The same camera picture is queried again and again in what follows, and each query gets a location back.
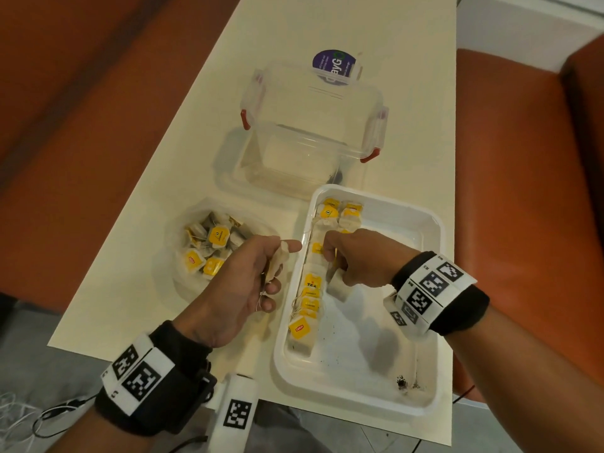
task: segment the hand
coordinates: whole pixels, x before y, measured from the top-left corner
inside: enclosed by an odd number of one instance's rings
[[[302,249],[298,240],[286,240],[290,252]],[[174,319],[174,327],[208,347],[223,347],[239,333],[255,311],[270,313],[275,301],[260,299],[260,274],[279,248],[277,236],[253,236],[229,257],[208,287]],[[281,290],[277,279],[265,286],[268,294]]]
[[[329,231],[323,241],[325,259],[329,262],[337,259],[336,266],[346,271],[342,279],[348,286],[361,283],[378,288],[390,284],[402,266],[419,253],[367,229],[358,229],[351,234]]]

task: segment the forearm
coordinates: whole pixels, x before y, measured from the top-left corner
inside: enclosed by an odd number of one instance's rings
[[[508,317],[489,308],[446,340],[523,451],[604,450],[604,388]]]
[[[153,437],[139,437],[121,431],[92,407],[48,453],[145,453],[153,442]]]

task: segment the person's left hand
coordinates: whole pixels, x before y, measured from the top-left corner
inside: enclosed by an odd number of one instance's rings
[[[302,249],[298,240],[285,241],[290,252]],[[253,236],[243,243],[199,297],[174,319],[174,327],[195,342],[218,348],[235,338],[253,312],[272,312],[275,301],[267,296],[260,299],[260,274],[280,244],[277,236]],[[276,294],[280,281],[267,283],[265,290]]]

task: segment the wristband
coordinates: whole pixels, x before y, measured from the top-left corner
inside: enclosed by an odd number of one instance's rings
[[[484,316],[489,297],[474,283],[444,256],[423,252],[394,276],[397,292],[384,299],[384,307],[411,339],[423,338],[428,330],[444,336]]]
[[[101,375],[97,412],[127,433],[179,433],[213,392],[211,350],[181,335],[170,321],[150,336],[140,335]]]

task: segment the plastic bag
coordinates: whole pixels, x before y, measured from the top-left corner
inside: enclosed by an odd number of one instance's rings
[[[242,238],[253,235],[264,235],[264,236],[278,236],[277,231],[269,226],[265,221],[260,218],[254,216],[252,213],[248,213],[245,210],[241,210],[240,208],[235,208],[232,206],[224,205],[222,202],[218,200],[206,198],[203,199],[197,205],[194,205],[184,213],[179,215],[176,219],[170,221],[165,228],[165,242],[170,252],[172,254],[172,278],[175,283],[184,286],[188,291],[191,291],[194,295],[183,295],[181,294],[181,290],[177,289],[180,296],[184,298],[187,302],[191,302],[192,299],[197,297],[199,294],[203,292],[203,290],[210,283],[211,275],[205,274],[201,270],[194,270],[195,265],[188,264],[186,265],[184,262],[185,252],[190,249],[197,249],[198,252],[209,251],[207,250],[207,245],[210,243],[210,235],[207,236],[208,241],[204,242],[201,238],[196,238],[195,235],[189,235],[189,232],[185,230],[185,228],[191,229],[191,224],[201,224],[206,222],[210,213],[215,214],[215,218],[220,222],[217,223],[218,227],[221,227],[218,231],[224,232],[224,234],[228,233],[229,235],[226,237],[228,241],[230,239],[230,234],[234,232],[236,234],[236,238],[233,239],[233,245],[229,245],[230,248],[233,248],[235,251],[237,250],[239,244],[242,241]],[[199,232],[195,232],[195,228],[192,229],[193,234],[199,234]],[[222,245],[223,239],[225,235],[221,234],[218,239],[214,239],[215,243],[213,245],[213,255],[217,258],[221,257],[221,253],[224,253],[224,247],[218,248],[218,246]],[[198,249],[192,246],[192,241],[199,241],[203,243],[203,248]]]

